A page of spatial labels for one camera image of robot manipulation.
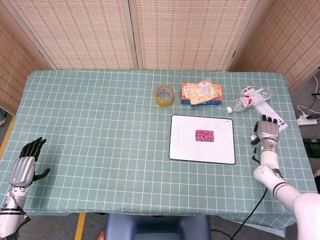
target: yellow floor tape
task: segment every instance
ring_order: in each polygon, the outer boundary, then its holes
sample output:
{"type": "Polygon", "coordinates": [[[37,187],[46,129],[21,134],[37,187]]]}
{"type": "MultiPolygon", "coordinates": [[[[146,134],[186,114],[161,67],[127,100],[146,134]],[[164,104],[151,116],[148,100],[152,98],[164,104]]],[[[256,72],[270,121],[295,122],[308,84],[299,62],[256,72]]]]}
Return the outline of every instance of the yellow floor tape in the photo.
{"type": "Polygon", "coordinates": [[[85,225],[85,218],[86,218],[86,213],[81,212],[79,214],[78,225],[76,227],[74,240],[81,240],[82,232],[83,232],[84,225],[85,225]]]}
{"type": "Polygon", "coordinates": [[[4,136],[3,142],[2,142],[1,147],[0,147],[0,161],[2,159],[2,155],[3,155],[4,151],[5,151],[5,147],[6,147],[8,139],[9,139],[9,136],[10,136],[10,133],[11,133],[11,129],[12,129],[12,126],[14,125],[14,122],[15,122],[15,116],[13,116],[11,118],[8,130],[6,131],[6,134],[4,136]]]}

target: patterned red card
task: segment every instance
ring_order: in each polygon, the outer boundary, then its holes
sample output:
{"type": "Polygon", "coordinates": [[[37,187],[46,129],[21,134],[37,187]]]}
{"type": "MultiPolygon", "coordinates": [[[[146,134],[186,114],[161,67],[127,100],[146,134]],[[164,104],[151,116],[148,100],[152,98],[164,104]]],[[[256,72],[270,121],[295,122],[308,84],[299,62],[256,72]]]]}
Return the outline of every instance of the patterned red card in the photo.
{"type": "Polygon", "coordinates": [[[214,131],[195,130],[195,140],[198,142],[214,142],[214,131]]]}

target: white robotic device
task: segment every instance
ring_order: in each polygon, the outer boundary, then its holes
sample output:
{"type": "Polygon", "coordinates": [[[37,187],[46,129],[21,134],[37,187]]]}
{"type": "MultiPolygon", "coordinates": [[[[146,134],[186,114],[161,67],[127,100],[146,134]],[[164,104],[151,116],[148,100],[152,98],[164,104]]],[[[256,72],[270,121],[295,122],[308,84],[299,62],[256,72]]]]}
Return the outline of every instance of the white robotic device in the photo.
{"type": "Polygon", "coordinates": [[[256,180],[265,185],[296,218],[298,240],[320,239],[320,194],[301,193],[286,182],[279,170],[277,142],[279,126],[276,119],[262,116],[254,131],[261,146],[260,166],[253,175],[256,180]]]}

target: beige folding screen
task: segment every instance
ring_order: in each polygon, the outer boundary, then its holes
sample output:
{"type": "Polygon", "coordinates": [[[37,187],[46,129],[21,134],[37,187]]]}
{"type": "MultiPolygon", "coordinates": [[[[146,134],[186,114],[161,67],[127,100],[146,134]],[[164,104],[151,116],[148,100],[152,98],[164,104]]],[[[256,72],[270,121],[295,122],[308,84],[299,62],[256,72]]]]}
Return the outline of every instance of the beige folding screen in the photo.
{"type": "Polygon", "coordinates": [[[11,0],[57,69],[137,69],[128,2],[11,0]]]}
{"type": "Polygon", "coordinates": [[[255,0],[129,0],[139,68],[225,70],[255,0]]]}
{"type": "Polygon", "coordinates": [[[15,115],[28,75],[37,69],[26,50],[0,23],[0,107],[15,115]]]}
{"type": "Polygon", "coordinates": [[[57,69],[225,70],[258,0],[2,0],[57,69]]]}
{"type": "Polygon", "coordinates": [[[260,0],[258,1],[253,14],[245,26],[243,35],[241,36],[241,44],[235,50],[232,61],[230,61],[227,70],[230,72],[235,72],[240,62],[243,59],[244,54],[251,49],[252,40],[257,34],[257,31],[261,23],[265,20],[266,16],[272,7],[274,0],[260,0]]]}
{"type": "Polygon", "coordinates": [[[277,72],[294,91],[320,66],[320,1],[276,0],[237,71],[277,72]]]}

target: table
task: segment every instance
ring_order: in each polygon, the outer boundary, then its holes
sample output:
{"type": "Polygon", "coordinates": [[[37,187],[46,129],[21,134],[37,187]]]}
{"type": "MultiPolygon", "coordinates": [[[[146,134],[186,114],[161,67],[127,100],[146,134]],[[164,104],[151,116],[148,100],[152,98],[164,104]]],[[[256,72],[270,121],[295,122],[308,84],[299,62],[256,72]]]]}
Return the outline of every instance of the table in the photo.
{"type": "MultiPolygon", "coordinates": [[[[242,222],[265,187],[253,172],[250,136],[260,118],[252,108],[227,114],[246,86],[270,86],[270,104],[288,124],[280,134],[279,165],[298,190],[316,187],[283,75],[265,72],[166,70],[50,70],[27,79],[0,163],[0,198],[25,143],[47,139],[36,172],[48,177],[28,187],[24,210],[34,215],[105,212],[152,215],[218,215],[242,222]],[[210,77],[222,86],[220,106],[181,105],[181,83],[210,77]],[[155,104],[159,85],[174,89],[167,108],[155,104]],[[231,118],[235,165],[169,159],[172,114],[231,118]]],[[[266,195],[250,224],[282,229],[295,222],[266,195]]]]}

